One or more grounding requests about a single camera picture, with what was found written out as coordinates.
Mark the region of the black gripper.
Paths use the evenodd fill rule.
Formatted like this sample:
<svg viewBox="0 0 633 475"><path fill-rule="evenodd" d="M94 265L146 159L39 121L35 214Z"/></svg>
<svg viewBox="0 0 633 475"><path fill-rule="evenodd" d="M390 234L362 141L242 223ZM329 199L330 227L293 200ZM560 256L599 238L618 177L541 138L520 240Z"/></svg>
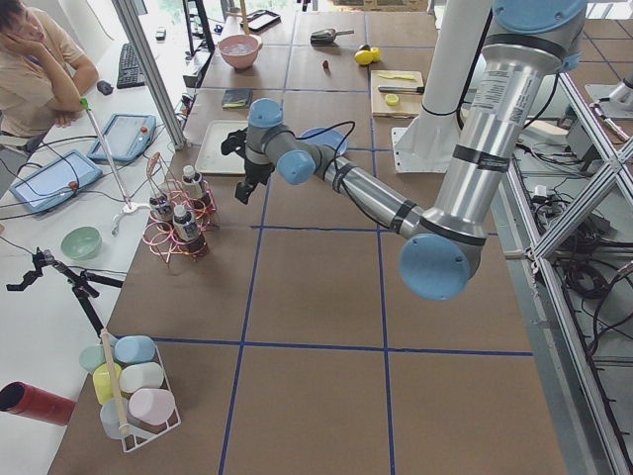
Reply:
<svg viewBox="0 0 633 475"><path fill-rule="evenodd" d="M236 184L234 197L241 203L248 203L253 187L267 185L274 169L273 163L256 163L247 158L244 161L245 181Z"/></svg>

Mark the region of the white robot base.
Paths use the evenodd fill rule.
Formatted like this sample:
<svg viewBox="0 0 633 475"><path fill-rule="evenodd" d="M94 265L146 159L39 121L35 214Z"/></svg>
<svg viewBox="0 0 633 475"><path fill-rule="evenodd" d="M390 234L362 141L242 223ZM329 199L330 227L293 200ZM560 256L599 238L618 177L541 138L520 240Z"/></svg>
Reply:
<svg viewBox="0 0 633 475"><path fill-rule="evenodd" d="M478 61L491 7L490 1L446 3L420 113L407 128L392 129L397 173L446 171L460 135L460 101Z"/></svg>

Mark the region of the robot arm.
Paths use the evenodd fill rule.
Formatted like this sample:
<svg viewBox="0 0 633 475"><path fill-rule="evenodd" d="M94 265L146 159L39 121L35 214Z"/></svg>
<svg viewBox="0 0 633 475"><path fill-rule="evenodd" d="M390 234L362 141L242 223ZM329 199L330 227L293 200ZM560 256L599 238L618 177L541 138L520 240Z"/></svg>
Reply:
<svg viewBox="0 0 633 475"><path fill-rule="evenodd" d="M458 295L479 267L484 218L542 80L577 64L586 7L583 1L493 3L484 76L431 208L420 208L334 147L296 137L280 104L266 98L251 105L247 126L221 146L244 161L236 198L246 202L272 173L292 185L318 177L406 239L400 273L413 293L434 301Z"/></svg>

